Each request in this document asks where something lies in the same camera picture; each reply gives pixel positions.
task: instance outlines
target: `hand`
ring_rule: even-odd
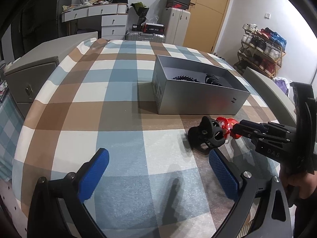
[[[317,187],[317,171],[315,171],[315,175],[309,174],[307,172],[288,175],[286,174],[285,168],[281,166],[280,180],[285,192],[288,185],[299,187],[299,197],[301,199],[307,199],[311,194],[313,194]]]

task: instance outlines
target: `silver suitcase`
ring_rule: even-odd
[[[126,33],[126,40],[165,43],[165,36],[160,34],[148,34],[139,31],[128,31]]]

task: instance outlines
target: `shoe rack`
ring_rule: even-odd
[[[269,60],[270,62],[272,62],[272,63],[274,64],[274,66],[275,66],[275,71],[274,71],[272,74],[268,74],[265,70],[262,70],[262,69],[259,67],[260,65],[256,65],[254,62],[250,61],[248,57],[243,56],[243,55],[240,54],[240,53],[237,53],[237,55],[238,55],[238,60],[239,60],[238,63],[239,63],[241,60],[245,60],[245,61],[247,61],[248,63],[250,63],[251,66],[253,66],[254,70],[260,72],[261,74],[263,74],[263,75],[266,76],[266,77],[269,77],[269,78],[271,78],[271,79],[274,78],[274,77],[276,76],[278,70],[282,67],[282,60],[283,60],[283,57],[286,55],[286,53],[283,52],[282,47],[277,47],[275,44],[273,44],[273,41],[271,41],[271,40],[269,40],[269,39],[266,39],[266,38],[262,37],[261,35],[259,35],[259,34],[257,34],[257,33],[251,33],[250,31],[245,30],[245,29],[244,29],[244,31],[245,31],[246,34],[249,34],[249,35],[252,35],[252,36],[256,36],[257,38],[259,38],[259,39],[265,41],[267,44],[270,44],[271,46],[274,46],[274,47],[275,47],[276,49],[278,49],[281,53],[280,53],[280,57],[279,57],[277,60],[274,60],[273,58],[271,58],[271,57],[268,56],[267,54],[265,54],[265,53],[259,51],[258,49],[256,49],[256,48],[250,46],[249,44],[247,44],[247,43],[241,41],[241,48],[246,48],[246,49],[251,48],[250,51],[251,51],[252,56],[253,56],[254,54],[257,54],[257,55],[261,56],[262,58],[267,59],[267,60]],[[235,70],[236,70],[237,72],[239,72],[239,74],[243,75],[243,72],[242,72],[240,69],[238,69],[236,66],[234,66],[234,68],[235,68]]]

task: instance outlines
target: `blue textured pad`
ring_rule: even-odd
[[[78,198],[81,203],[89,199],[109,164],[109,152],[103,149],[100,156],[89,168],[78,185]]]
[[[238,182],[213,149],[209,152],[209,164],[217,176],[227,198],[236,202],[239,198]]]

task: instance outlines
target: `metal handle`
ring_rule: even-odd
[[[33,90],[30,84],[28,84],[27,87],[25,88],[25,92],[28,95],[29,99],[32,100]]]

